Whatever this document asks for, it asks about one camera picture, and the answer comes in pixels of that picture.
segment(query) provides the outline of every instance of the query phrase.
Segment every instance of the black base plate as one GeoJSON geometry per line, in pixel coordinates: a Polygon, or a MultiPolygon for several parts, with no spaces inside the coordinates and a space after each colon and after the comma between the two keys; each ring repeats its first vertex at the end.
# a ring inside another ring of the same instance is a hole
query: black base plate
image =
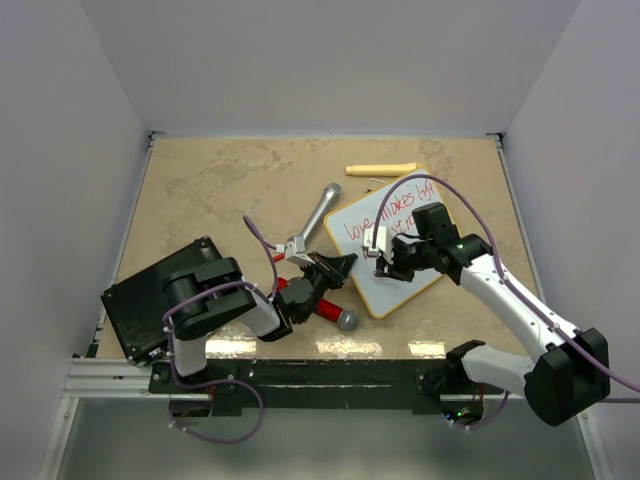
{"type": "MultiPolygon", "coordinates": [[[[243,360],[210,359],[207,370],[193,383],[233,378],[256,388],[268,408],[393,409],[417,415],[440,414],[442,405],[429,394],[429,372],[442,369],[444,360],[243,360]]],[[[476,385],[442,384],[439,395],[464,395],[469,403],[476,385]]],[[[149,393],[194,393],[176,386],[167,362],[153,365],[149,393]]],[[[487,386],[486,393],[501,390],[487,386]]],[[[255,397],[235,385],[218,386],[213,392],[213,414],[240,415],[255,408],[255,397]]]]}

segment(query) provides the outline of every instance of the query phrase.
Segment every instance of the red handwriting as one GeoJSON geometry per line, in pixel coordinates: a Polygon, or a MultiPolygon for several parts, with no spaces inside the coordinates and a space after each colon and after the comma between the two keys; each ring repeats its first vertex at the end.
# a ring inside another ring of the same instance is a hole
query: red handwriting
{"type": "Polygon", "coordinates": [[[416,192],[420,200],[426,200],[427,202],[436,194],[436,189],[429,180],[424,181],[423,186],[416,185],[416,192]]]}
{"type": "MultiPolygon", "coordinates": [[[[409,192],[402,195],[394,195],[393,198],[389,199],[382,210],[382,216],[380,217],[381,222],[386,222],[400,214],[408,214],[408,217],[399,218],[394,220],[391,225],[388,225],[394,235],[406,233],[415,226],[415,221],[413,219],[413,215],[411,215],[410,208],[415,203],[416,197],[418,201],[429,202],[436,194],[435,188],[429,180],[425,180],[423,185],[415,185],[414,189],[415,194],[409,192]]],[[[357,222],[355,225],[347,226],[344,224],[343,227],[351,240],[358,240],[362,238],[364,231],[367,228],[373,227],[374,223],[375,217],[370,217],[357,222]]]]}

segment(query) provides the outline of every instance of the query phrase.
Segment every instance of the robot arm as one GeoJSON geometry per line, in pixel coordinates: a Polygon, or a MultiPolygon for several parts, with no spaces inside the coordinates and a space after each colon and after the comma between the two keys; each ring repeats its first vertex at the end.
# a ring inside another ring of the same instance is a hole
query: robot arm
{"type": "Polygon", "coordinates": [[[546,423],[559,425],[610,392],[609,379],[578,355],[556,333],[558,328],[608,365],[607,342],[595,329],[581,332],[552,312],[508,271],[504,274],[527,299],[555,319],[551,329],[504,284],[490,247],[477,235],[460,237],[444,205],[434,203],[412,212],[418,240],[391,238],[385,227],[372,244],[373,229],[363,238],[363,250],[375,257],[378,277],[411,281],[416,270],[435,268],[479,298],[524,345],[528,357],[500,352],[483,342],[468,342],[448,356],[458,372],[475,383],[487,383],[525,397],[546,423]]]}
{"type": "Polygon", "coordinates": [[[173,328],[169,333],[178,374],[188,377],[205,369],[209,334],[233,320],[244,323],[265,342],[289,335],[292,324],[306,322],[327,290],[343,286],[356,259],[355,254],[305,254],[299,263],[303,275],[289,280],[267,301],[255,290],[244,288],[242,271],[233,258],[214,259],[169,276],[162,294],[171,309],[177,308],[171,315],[173,328]],[[234,283],[238,286],[225,288],[234,283]],[[215,287],[221,290],[194,299],[215,287]]]}

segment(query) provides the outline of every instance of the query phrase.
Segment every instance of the silver microphone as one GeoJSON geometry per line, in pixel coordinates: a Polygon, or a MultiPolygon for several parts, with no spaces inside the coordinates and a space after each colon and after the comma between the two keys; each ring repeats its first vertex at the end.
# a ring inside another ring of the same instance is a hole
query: silver microphone
{"type": "Polygon", "coordinates": [[[322,197],[320,197],[320,201],[316,208],[313,210],[313,213],[307,220],[304,228],[300,232],[300,235],[304,238],[305,243],[309,240],[311,234],[318,228],[318,225],[324,219],[324,216],[329,213],[331,207],[333,207],[340,198],[340,193],[342,193],[342,189],[340,185],[337,183],[330,183],[327,185],[322,192],[322,197]]]}

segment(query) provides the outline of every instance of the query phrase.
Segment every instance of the red microphone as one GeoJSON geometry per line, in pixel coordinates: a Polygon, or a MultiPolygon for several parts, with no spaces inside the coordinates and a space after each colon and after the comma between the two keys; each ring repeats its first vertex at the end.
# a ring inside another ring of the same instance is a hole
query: red microphone
{"type": "MultiPolygon", "coordinates": [[[[282,277],[278,277],[278,290],[283,289],[288,284],[289,282],[287,280],[282,277]]],[[[356,312],[352,310],[345,310],[324,298],[321,298],[318,301],[314,312],[316,315],[338,325],[338,328],[343,332],[351,332],[355,330],[358,328],[358,324],[360,323],[360,319],[356,312]]]]}

